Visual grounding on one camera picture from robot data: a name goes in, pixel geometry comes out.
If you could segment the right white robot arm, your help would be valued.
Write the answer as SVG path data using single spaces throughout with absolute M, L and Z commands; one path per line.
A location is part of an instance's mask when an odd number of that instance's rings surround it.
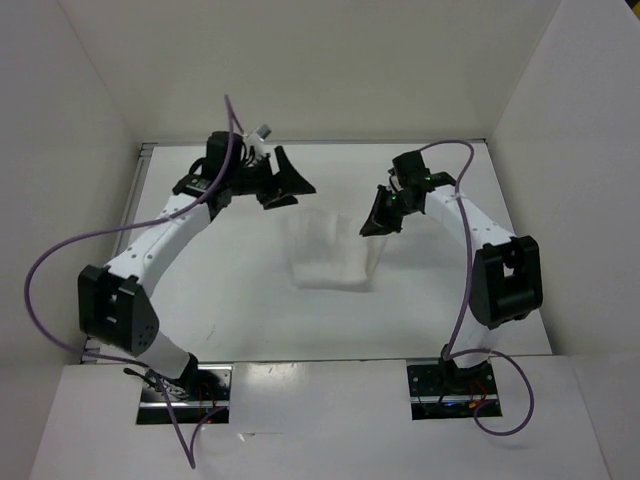
M 463 300 L 452 335 L 438 360 L 438 380 L 450 393 L 462 392 L 487 363 L 505 323 L 540 308 L 543 299 L 540 253 L 530 236 L 499 226 L 445 172 L 401 176 L 389 170 L 377 187 L 363 237 L 399 233 L 405 217 L 421 213 L 437 221 L 464 248 Z

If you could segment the white skirt cloth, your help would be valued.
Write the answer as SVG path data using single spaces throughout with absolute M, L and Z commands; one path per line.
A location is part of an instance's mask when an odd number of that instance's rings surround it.
M 290 279 L 300 289 L 371 289 L 387 238 L 363 237 L 351 218 L 300 208 L 281 221 Z

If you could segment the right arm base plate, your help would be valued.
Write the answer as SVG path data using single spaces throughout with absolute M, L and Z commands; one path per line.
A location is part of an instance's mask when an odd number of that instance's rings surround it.
M 498 390 L 488 361 L 459 369 L 453 361 L 408 362 L 408 390 L 413 420 L 501 417 Z

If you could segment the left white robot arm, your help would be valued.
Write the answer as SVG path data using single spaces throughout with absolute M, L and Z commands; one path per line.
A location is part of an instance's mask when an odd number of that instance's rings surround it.
M 210 141 L 205 155 L 173 187 L 157 222 L 104 266 L 88 265 L 78 276 L 81 331 L 143 363 L 151 387 L 180 400 L 220 381 L 162 333 L 151 303 L 159 280 L 233 197 L 253 195 L 270 210 L 295 205 L 298 196 L 316 191 L 283 147 L 258 156 L 240 137 L 233 140 L 232 145 Z

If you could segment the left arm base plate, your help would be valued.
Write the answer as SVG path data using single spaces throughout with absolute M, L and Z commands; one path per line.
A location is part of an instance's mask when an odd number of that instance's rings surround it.
M 233 366 L 230 364 L 205 364 L 200 368 L 201 381 L 188 395 L 174 392 L 166 384 L 167 393 L 177 422 L 195 426 L 200 420 L 207 424 L 227 424 L 230 415 L 230 393 Z M 146 374 L 138 402 L 137 425 L 168 425 L 169 411 L 160 389 L 152 375 Z

